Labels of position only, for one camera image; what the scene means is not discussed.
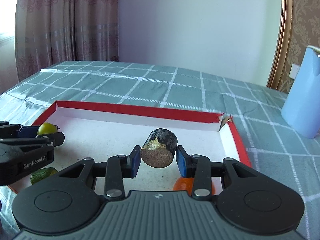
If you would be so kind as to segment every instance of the patterned wallpaper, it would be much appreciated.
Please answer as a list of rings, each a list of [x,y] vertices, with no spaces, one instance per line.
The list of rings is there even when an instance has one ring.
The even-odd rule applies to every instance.
[[[320,0],[293,0],[292,34],[279,90],[290,91],[292,63],[301,65],[308,45],[320,47]]]

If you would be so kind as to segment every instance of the pink curtain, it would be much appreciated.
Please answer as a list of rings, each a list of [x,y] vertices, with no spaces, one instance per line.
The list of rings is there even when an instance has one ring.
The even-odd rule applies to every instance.
[[[118,0],[18,0],[19,81],[65,60],[118,61]]]

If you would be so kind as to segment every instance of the orange fruit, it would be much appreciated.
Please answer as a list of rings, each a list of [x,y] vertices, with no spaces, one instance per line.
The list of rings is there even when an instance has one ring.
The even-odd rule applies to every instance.
[[[180,177],[179,179],[177,179],[177,181],[173,185],[173,190],[174,191],[186,190],[188,194],[191,196],[193,181],[194,181],[194,178]],[[212,185],[212,195],[214,195],[215,189],[214,189],[213,182],[211,183],[211,185]]]

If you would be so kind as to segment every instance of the tablecloth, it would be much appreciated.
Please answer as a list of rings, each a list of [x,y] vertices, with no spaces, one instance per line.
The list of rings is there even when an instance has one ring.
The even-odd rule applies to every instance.
[[[30,125],[55,100],[231,114],[253,168],[301,195],[305,213],[298,231],[307,239],[318,240],[320,136],[306,139],[288,126],[280,114],[285,99],[284,93],[275,90],[183,68],[67,61],[41,70],[2,94],[0,120]],[[1,218],[7,220],[6,234],[13,235],[17,227],[6,200],[12,193],[7,187],[0,190],[1,201],[9,205]]]

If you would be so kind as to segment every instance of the white wall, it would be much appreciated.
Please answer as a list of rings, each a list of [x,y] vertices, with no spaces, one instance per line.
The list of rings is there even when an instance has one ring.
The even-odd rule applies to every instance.
[[[18,83],[14,37],[0,38],[0,95]]]
[[[119,0],[119,60],[266,85],[281,0]]]
[[[0,0],[0,94],[18,83],[14,51],[17,0]]]

